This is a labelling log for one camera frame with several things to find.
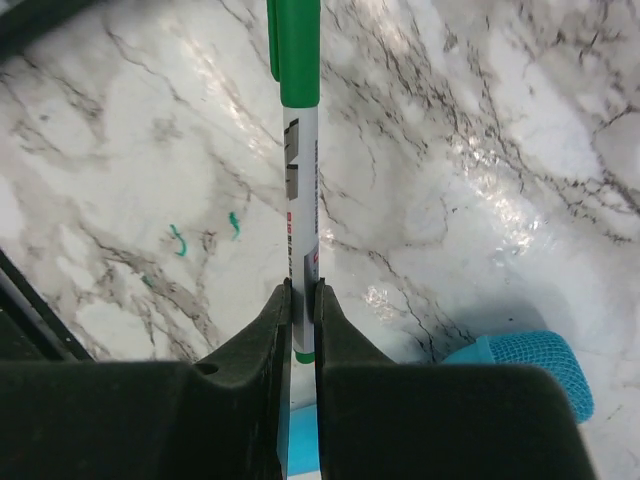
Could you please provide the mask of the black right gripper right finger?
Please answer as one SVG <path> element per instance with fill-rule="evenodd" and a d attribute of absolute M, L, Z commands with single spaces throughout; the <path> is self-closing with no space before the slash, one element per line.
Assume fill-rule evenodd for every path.
<path fill-rule="evenodd" d="M 560 385 L 533 366 L 391 360 L 315 294 L 321 474 L 326 479 L 592 479 Z"/>

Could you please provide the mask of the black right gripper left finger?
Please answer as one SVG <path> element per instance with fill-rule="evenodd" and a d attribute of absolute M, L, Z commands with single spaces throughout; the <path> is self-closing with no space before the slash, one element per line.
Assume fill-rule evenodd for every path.
<path fill-rule="evenodd" d="M 49 359 L 1 300 L 5 479 L 282 479 L 291 293 L 196 363 Z"/>

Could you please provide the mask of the white green whiteboard marker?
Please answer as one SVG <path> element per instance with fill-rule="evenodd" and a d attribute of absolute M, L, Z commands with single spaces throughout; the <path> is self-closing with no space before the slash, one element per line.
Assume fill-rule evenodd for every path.
<path fill-rule="evenodd" d="M 319 281 L 319 104 L 282 107 L 292 341 L 298 362 L 310 364 L 315 360 L 313 314 Z"/>

